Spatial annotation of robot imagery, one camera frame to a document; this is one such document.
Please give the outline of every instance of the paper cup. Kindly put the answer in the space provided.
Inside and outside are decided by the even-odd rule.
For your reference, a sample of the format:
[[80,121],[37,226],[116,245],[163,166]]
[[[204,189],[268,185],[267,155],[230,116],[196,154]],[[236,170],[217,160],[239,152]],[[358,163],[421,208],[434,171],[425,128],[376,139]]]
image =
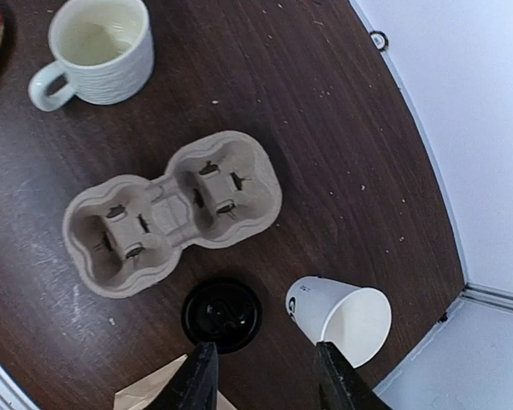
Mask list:
[[378,353],[392,325],[390,303],[379,290],[315,276],[291,286],[286,309],[313,344],[334,343],[355,368]]

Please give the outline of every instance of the textured mug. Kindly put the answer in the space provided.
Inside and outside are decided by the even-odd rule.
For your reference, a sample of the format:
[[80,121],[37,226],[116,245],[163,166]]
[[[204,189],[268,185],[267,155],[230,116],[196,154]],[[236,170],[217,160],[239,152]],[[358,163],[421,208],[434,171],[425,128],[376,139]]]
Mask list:
[[[28,86],[43,111],[60,108],[74,95],[96,105],[127,100],[154,67],[150,18],[141,0],[69,0],[53,18],[48,40],[56,60]],[[67,84],[48,95],[61,76]]]

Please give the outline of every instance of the white mug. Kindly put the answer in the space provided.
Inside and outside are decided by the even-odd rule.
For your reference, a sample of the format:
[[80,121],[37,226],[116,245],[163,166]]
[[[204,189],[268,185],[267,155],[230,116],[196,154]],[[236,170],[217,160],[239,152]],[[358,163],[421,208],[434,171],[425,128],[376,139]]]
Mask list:
[[313,344],[333,342],[354,368],[378,353],[392,326],[386,295],[336,280],[301,278],[287,292],[285,304]]
[[[142,0],[69,0],[53,18],[48,41],[54,62],[28,86],[34,105],[53,111],[74,95],[92,104],[127,100],[154,67],[148,10]],[[50,96],[59,77],[67,84]]]

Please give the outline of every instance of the paper bag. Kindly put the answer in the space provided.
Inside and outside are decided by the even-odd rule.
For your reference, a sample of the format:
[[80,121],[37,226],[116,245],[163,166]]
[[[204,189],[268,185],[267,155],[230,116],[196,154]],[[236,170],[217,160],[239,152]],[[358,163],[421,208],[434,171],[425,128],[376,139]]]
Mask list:
[[[114,399],[114,410],[143,410],[156,399],[168,381],[182,366],[186,357],[188,356],[185,354],[137,383],[117,392]],[[236,410],[220,392],[216,408],[217,410]]]

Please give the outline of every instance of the wood grain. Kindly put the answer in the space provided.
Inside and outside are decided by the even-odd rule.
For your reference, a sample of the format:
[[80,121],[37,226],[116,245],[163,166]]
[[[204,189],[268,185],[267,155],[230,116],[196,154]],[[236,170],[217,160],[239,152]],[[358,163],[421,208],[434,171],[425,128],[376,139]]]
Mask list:
[[[111,107],[53,113],[27,96],[52,61],[61,0],[0,0],[0,363],[43,409],[112,408],[114,393],[192,349],[190,289],[234,276],[261,297],[256,341],[221,357],[241,410],[315,403],[313,348],[284,312],[292,282],[320,274],[389,296],[392,333],[360,369],[375,385],[463,287],[437,182],[398,88],[345,0],[148,0],[156,69]],[[61,238],[83,189],[122,173],[153,179],[181,146],[233,129],[270,154],[277,225],[223,250],[189,248],[175,272],[126,300],[93,295]]]

